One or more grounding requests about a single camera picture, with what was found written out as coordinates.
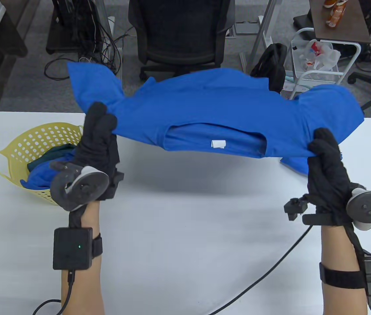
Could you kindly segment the person's left hand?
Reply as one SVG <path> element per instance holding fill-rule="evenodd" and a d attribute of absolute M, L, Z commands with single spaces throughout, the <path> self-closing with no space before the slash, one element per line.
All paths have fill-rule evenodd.
<path fill-rule="evenodd" d="M 75 148 L 73 164 L 91 166 L 113 178 L 120 162 L 117 137 L 113 131 L 118 119 L 107 112 L 105 104 L 92 104 L 85 115 L 83 134 Z"/>

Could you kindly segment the person's right hand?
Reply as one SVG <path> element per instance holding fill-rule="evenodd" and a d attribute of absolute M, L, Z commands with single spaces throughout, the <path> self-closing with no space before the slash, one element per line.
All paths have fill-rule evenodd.
<path fill-rule="evenodd" d="M 345 226 L 352 223 L 346 206 L 355 185 L 351 183 L 341 161 L 341 152 L 334 135 L 327 128 L 314 131 L 308 145 L 314 154 L 308 158 L 307 201 L 316 206 L 316 213 L 303 216 L 307 225 Z"/>

